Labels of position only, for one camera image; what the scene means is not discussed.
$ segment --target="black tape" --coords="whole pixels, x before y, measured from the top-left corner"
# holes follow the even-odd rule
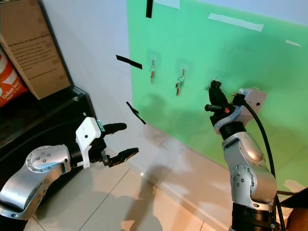
[[[141,119],[140,116],[138,115],[139,112],[138,112],[136,109],[134,109],[134,108],[130,105],[129,102],[126,102],[126,104],[129,106],[129,108],[131,109],[131,111],[133,112],[133,114],[134,114],[139,120],[141,120],[141,122],[142,122],[143,124],[146,124],[146,122],[145,122],[143,119]]]
[[[152,18],[153,0],[148,0],[146,3],[146,17]]]
[[[137,63],[135,61],[132,61],[132,60],[130,60],[128,58],[125,58],[123,56],[120,56],[120,55],[116,55],[116,59],[119,60],[119,61],[123,61],[125,63],[128,63],[128,64],[130,64],[130,65],[132,65],[132,66],[142,70],[142,64],[140,64],[140,63]]]

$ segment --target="silver robotic arm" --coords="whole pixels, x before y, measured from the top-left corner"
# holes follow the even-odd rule
[[[138,148],[127,149],[110,158],[104,152],[106,144],[103,141],[105,135],[125,128],[123,123],[103,126],[99,120],[87,117],[76,131],[76,144],[69,148],[64,144],[42,146],[30,152],[22,168],[0,191],[0,218],[29,220],[49,186],[73,167],[88,168],[90,163],[97,161],[112,167],[127,161]],[[97,139],[101,139],[99,145],[94,141]]]
[[[276,230],[279,227],[274,216],[277,183],[266,167],[264,154],[245,129],[253,116],[244,106],[234,103],[237,94],[233,103],[229,103],[220,85],[215,80],[211,83],[212,105],[206,105],[205,110],[214,112],[210,120],[224,139],[222,147],[230,171],[233,200],[230,231]],[[241,89],[238,94],[256,113],[266,98],[263,92],[252,89]]]

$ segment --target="beige floor tile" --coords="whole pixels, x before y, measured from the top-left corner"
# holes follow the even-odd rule
[[[34,218],[31,218],[28,221],[24,231],[44,231],[44,229],[42,229]]]
[[[130,170],[81,231],[200,231],[203,222]]]
[[[78,231],[127,173],[127,165],[102,163],[79,172],[35,213],[45,231]]]

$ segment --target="orange bag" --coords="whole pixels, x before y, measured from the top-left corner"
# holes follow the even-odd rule
[[[13,64],[0,49],[0,107],[28,91]]]

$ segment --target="green screen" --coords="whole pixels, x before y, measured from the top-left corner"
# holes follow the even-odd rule
[[[146,1],[128,0],[133,104],[149,124],[186,146],[226,166],[222,138],[205,112],[213,79],[231,94],[258,88],[268,96],[259,113],[271,145],[279,188],[287,179],[308,185],[308,27],[230,8],[182,0],[181,9],[153,5],[146,18]],[[262,32],[208,19],[211,13],[264,24]],[[290,40],[300,44],[286,43]],[[149,68],[154,58],[154,84]],[[180,96],[175,84],[185,68]],[[256,123],[246,127],[266,154]]]

